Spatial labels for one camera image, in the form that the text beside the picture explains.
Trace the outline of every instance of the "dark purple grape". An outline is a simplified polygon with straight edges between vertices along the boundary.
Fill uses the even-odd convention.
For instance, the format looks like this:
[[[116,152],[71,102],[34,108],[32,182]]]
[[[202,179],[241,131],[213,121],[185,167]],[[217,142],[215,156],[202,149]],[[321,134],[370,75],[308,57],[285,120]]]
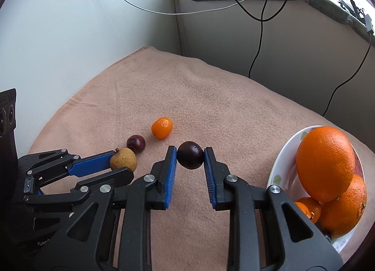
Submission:
[[[126,141],[126,147],[138,154],[146,147],[146,141],[141,135],[134,134]]]
[[[177,161],[187,169],[197,169],[204,161],[203,150],[197,143],[186,141],[177,150]]]

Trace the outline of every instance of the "camera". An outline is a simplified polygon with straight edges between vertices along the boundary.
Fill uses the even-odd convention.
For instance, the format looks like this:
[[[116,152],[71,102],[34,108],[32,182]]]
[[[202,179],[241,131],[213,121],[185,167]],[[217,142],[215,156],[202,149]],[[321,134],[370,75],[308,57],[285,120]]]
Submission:
[[[18,157],[14,140],[16,89],[0,92],[0,201],[11,198],[17,178]]]

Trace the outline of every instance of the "small orange fruit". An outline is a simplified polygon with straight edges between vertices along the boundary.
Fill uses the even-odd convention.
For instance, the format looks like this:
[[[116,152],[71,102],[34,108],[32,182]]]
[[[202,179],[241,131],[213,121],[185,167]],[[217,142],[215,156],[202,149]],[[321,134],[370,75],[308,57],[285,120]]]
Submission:
[[[312,199],[311,197],[302,197],[298,199],[297,202],[303,203],[307,206],[312,215],[311,221],[313,223],[316,223],[322,211],[322,206],[320,205],[320,202],[316,201],[315,199]]]
[[[349,233],[359,222],[366,207],[367,192],[362,177],[353,176],[346,192],[322,206],[319,223],[337,238]]]
[[[317,201],[328,202],[345,192],[355,166],[348,138],[333,127],[313,129],[297,149],[298,177],[306,192]]]
[[[172,120],[168,117],[161,117],[151,126],[151,132],[158,139],[165,139],[171,133],[173,128]]]
[[[300,202],[295,202],[295,204],[307,216],[307,218],[311,219],[311,212],[309,211],[309,209],[307,208],[306,205],[304,205],[303,203],[300,203]]]

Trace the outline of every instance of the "plate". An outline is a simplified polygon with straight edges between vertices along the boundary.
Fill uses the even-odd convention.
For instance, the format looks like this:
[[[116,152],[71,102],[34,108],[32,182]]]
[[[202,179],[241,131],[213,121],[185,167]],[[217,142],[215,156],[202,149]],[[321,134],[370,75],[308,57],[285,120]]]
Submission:
[[[301,197],[308,196],[307,192],[302,187],[297,175],[296,152],[303,138],[310,131],[317,127],[322,127],[322,125],[306,127],[297,132],[287,141],[287,143],[284,145],[279,155],[277,156],[275,163],[273,164],[267,187],[272,184],[280,186],[288,194],[288,196],[292,198],[293,201],[297,201]],[[359,159],[359,156],[354,147],[353,150],[356,158],[356,168],[354,170],[354,173],[361,176],[364,180],[361,160]],[[355,226],[349,233],[345,234],[344,236],[332,239],[331,244],[338,253],[340,253],[346,246],[350,238],[353,236],[356,228],[357,226]]]

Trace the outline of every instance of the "white wall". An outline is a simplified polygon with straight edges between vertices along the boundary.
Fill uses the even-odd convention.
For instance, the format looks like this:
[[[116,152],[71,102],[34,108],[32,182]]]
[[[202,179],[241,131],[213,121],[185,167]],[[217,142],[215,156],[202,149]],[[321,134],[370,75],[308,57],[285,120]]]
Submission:
[[[180,0],[182,12],[224,7],[232,1]],[[245,1],[260,18],[264,1]],[[265,18],[282,5],[269,1]],[[225,70],[248,75],[259,44],[260,22],[238,6],[183,17],[185,53]],[[264,23],[262,49],[251,78],[267,88],[322,114],[340,83],[361,63],[368,43],[350,26],[339,24],[302,0],[290,1]],[[341,87],[326,118],[355,135],[375,151],[375,48],[357,76]]]
[[[174,10],[172,0],[130,1]],[[180,51],[175,17],[122,0],[6,0],[0,33],[0,91],[17,89],[19,155],[63,103],[114,62],[145,45]]]

